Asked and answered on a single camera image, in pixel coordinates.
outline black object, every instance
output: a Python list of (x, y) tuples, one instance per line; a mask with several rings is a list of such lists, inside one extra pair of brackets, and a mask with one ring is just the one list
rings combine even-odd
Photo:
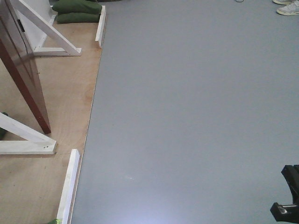
[(293, 197), (293, 204), (280, 205), (274, 203), (270, 209), (276, 221), (299, 224), (299, 165), (285, 165), (281, 171)]

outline green sandbag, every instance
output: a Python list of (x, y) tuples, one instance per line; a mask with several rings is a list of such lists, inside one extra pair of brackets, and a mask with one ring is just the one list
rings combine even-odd
[(57, 23), (71, 23), (71, 22), (99, 22), (99, 14), (89, 13), (67, 13), (58, 14)]
[(91, 13), (100, 14), (102, 6), (96, 2), (87, 0), (59, 0), (52, 9), (58, 13)]
[(47, 224), (61, 224), (61, 223), (62, 223), (61, 220), (59, 220), (59, 219), (54, 219), (54, 220), (52, 220), (51, 222), (49, 222), (49, 223), (47, 223)]

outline wooden board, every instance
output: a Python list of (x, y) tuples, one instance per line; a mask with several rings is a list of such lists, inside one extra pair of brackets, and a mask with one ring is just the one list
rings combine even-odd
[[(36, 59), (52, 129), (49, 137), (57, 141), (57, 153), (0, 156), (0, 223), (44, 224), (55, 219), (71, 149), (83, 154), (101, 54), (94, 41), (98, 24), (54, 26), (82, 47), (82, 56)], [(41, 131), (2, 63), (0, 78), (0, 111)], [(20, 139), (10, 133), (5, 138)]]

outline gray mat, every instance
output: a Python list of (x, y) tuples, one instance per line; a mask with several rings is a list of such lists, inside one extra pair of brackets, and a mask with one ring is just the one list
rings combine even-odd
[(273, 224), (298, 164), (299, 16), (270, 0), (123, 0), (72, 224)]

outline white wooden support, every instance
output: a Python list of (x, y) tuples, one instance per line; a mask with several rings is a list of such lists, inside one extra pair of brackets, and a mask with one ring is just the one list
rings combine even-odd
[(99, 19), (99, 25), (97, 34), (95, 37), (95, 41), (99, 43), (99, 47), (102, 48), (103, 40), (104, 40), (104, 31), (105, 31), (105, 23), (107, 19), (107, 13), (106, 13), (106, 6), (102, 6), (102, 11)]
[(54, 154), (56, 141), (0, 113), (0, 127), (26, 140), (0, 141), (0, 154)]
[(79, 151), (77, 149), (72, 149), (57, 213), (57, 219), (61, 221), (61, 224), (67, 224), (68, 222), (79, 158)]
[[(40, 28), (49, 37), (55, 40), (68, 54), (68, 56), (81, 55), (81, 48), (76, 48), (71, 42), (69, 42), (61, 33), (59, 33), (50, 23), (48, 23), (43, 17), (41, 17), (33, 8), (31, 8), (23, 0), (11, 0), (13, 7), (19, 10), (24, 16), (26, 16), (31, 22), (33, 22), (38, 28)], [(38, 55), (52, 56), (55, 50), (44, 51), (38, 50)]]

